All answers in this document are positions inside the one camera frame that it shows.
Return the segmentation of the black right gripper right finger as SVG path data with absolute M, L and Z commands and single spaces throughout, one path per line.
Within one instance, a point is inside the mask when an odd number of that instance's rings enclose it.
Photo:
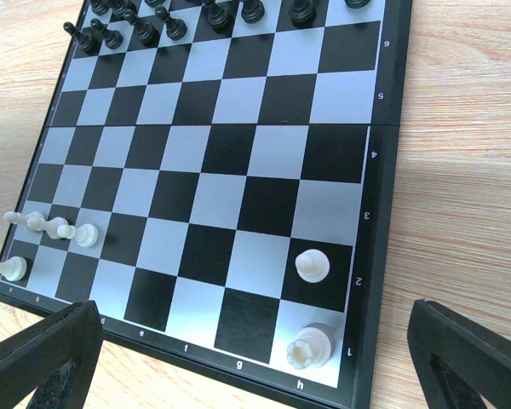
M 511 408 L 511 341 L 435 301 L 411 310 L 408 346 L 430 408 Z

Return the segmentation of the white rook chess piece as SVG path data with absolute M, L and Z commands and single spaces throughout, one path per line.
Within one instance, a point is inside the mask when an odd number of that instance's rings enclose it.
M 296 370 L 320 368 L 335 350 L 333 331 L 324 323 L 312 323 L 301 328 L 286 348 L 286 361 Z

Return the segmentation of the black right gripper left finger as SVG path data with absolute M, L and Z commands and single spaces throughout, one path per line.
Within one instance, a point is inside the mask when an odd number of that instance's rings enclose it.
M 0 408 L 82 408 L 103 343 L 95 302 L 75 302 L 0 342 Z

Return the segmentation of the white pawn chess piece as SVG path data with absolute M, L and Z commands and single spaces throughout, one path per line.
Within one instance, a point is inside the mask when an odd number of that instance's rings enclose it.
M 330 272 L 329 258 L 320 250 L 308 249 L 295 259 L 298 275 L 308 283 L 318 283 Z

